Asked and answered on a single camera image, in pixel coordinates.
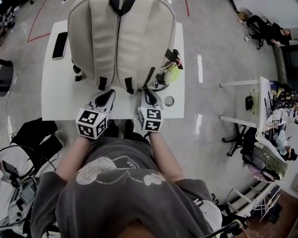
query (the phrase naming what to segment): chair leg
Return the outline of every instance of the chair leg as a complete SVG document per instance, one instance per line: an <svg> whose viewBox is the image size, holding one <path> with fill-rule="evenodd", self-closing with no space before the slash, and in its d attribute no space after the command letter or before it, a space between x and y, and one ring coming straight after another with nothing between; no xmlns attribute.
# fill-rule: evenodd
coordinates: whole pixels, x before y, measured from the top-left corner
<svg viewBox="0 0 298 238"><path fill-rule="evenodd" d="M257 47L257 50L261 49L262 45L261 45L261 40L257 40L259 43L259 47Z"/></svg>
<svg viewBox="0 0 298 238"><path fill-rule="evenodd" d="M240 132L238 124L235 123L235 129L236 129L236 137L230 140L226 140L225 138L222 138L222 142L224 143L231 143L235 142L233 147L231 148L230 152L227 153L227 156L232 157L236 149L243 147L243 136L246 130L246 126L243 126L242 131Z"/></svg>
<svg viewBox="0 0 298 238"><path fill-rule="evenodd" d="M7 67L10 67L13 65L13 63L11 61L7 61L7 60L1 60L0 59L0 65L3 65L3 66L7 66Z"/></svg>

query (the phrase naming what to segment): backpack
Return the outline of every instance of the backpack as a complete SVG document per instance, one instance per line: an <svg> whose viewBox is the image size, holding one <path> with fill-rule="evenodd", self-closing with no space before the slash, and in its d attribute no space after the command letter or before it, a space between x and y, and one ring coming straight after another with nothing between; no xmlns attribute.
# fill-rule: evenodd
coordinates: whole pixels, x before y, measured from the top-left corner
<svg viewBox="0 0 298 238"><path fill-rule="evenodd" d="M77 0L68 17L74 71L133 94L147 87L164 89L164 73L182 69L173 50L176 17L163 0Z"/></svg>

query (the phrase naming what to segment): red tape line on floor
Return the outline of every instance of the red tape line on floor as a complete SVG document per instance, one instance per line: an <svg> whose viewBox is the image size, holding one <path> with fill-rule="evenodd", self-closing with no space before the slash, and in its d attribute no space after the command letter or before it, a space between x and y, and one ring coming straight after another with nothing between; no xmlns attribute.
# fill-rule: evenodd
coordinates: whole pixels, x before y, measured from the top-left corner
<svg viewBox="0 0 298 238"><path fill-rule="evenodd" d="M33 38L33 39L30 39L31 32L32 32L32 30L33 30L33 27L34 27L34 24L35 24L35 22L36 22L36 19L37 19L39 13L41 12L41 9L42 9L43 6L45 5L46 1L47 1L47 0L45 0L45 1L43 2L43 4L41 5L41 7L40 7L40 9L39 9L39 11L38 11L38 13L37 13L37 15L36 15L34 21L33 21L33 24L32 24L31 29L30 29L30 33L29 33L29 35L28 35L27 43L29 43L29 42L31 42L31 41L33 41L33 40L40 39L40 38L42 38L42 37L45 37L45 36L48 36L48 35L51 34L51 33L46 33L46 34L44 34L44 35L41 35L41 36L35 37L35 38Z"/></svg>
<svg viewBox="0 0 298 238"><path fill-rule="evenodd" d="M190 16L190 10L188 9L188 3L187 3L187 0L185 0L185 5L186 5L187 15Z"/></svg>

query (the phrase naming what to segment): black pants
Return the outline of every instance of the black pants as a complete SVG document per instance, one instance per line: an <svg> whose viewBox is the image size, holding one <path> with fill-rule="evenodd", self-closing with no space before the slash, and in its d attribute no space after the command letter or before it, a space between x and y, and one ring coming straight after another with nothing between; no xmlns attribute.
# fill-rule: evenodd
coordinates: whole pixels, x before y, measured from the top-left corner
<svg viewBox="0 0 298 238"><path fill-rule="evenodd" d="M119 133L119 127L116 126L115 122L111 121L108 128L104 132L103 136L104 137L116 137L117 138L118 133ZM125 130L124 139L141 141L141 142L144 142L144 143L146 143L147 145L149 145L151 147L149 141L147 139L145 139L142 135L140 135L138 133L135 133L135 132L131 132L129 130Z"/></svg>
<svg viewBox="0 0 298 238"><path fill-rule="evenodd" d="M252 39L255 40L262 40L265 39L267 43L270 45L271 42L271 26L267 25L259 16L252 16L249 19L246 20L246 24L249 26L253 23L257 23L258 28L260 30L259 33L256 33L254 35L251 35Z"/></svg>
<svg viewBox="0 0 298 238"><path fill-rule="evenodd" d="M56 131L57 126L54 121L42 121L42 118L39 118L24 123L11 143L24 145L36 151L34 152L25 147L22 148L37 171L47 162L42 156L51 159L62 148L62 144L54 135L41 143L46 136L54 134Z"/></svg>

